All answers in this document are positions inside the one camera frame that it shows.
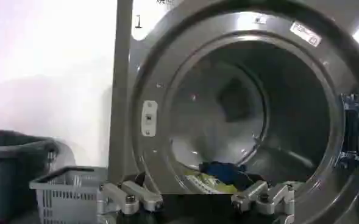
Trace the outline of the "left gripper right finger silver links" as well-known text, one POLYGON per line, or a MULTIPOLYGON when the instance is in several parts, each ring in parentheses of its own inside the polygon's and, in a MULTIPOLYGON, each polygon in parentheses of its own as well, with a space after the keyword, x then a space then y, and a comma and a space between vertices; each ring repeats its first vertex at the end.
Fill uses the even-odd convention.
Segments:
POLYGON ((279 183, 269 187, 265 181, 257 181, 243 191, 234 193, 231 204, 238 212, 255 208, 259 214, 272 215, 281 211, 284 215, 294 215, 295 190, 291 184, 279 183))

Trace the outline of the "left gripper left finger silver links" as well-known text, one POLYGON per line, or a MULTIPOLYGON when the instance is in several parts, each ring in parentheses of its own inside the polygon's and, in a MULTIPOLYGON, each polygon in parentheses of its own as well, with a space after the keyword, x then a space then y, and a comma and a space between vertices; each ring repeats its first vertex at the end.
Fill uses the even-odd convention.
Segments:
POLYGON ((120 182, 106 182, 100 187, 103 196, 115 205, 124 215, 134 215, 140 209, 147 212, 160 212, 164 207, 161 194, 145 188, 146 173, 140 172, 125 176, 120 182))

